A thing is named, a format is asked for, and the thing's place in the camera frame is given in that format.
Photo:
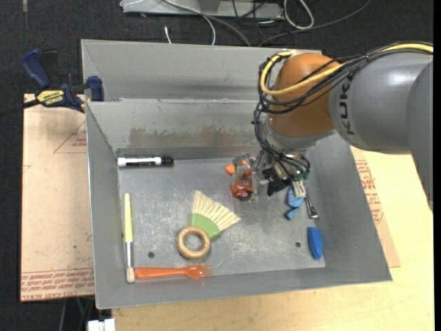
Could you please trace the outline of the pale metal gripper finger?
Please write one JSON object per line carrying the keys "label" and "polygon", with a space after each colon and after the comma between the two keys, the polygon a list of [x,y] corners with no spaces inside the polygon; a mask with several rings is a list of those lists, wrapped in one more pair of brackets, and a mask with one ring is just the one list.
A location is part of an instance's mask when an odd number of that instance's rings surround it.
{"label": "pale metal gripper finger", "polygon": [[258,176],[255,172],[253,172],[250,176],[249,179],[250,185],[252,187],[252,193],[250,194],[250,201],[257,201],[258,200],[258,191],[259,191],[259,187],[260,187],[260,182],[258,179]]}
{"label": "pale metal gripper finger", "polygon": [[237,157],[233,158],[232,164],[236,172],[255,170],[256,158],[252,156],[249,152],[242,153]]}

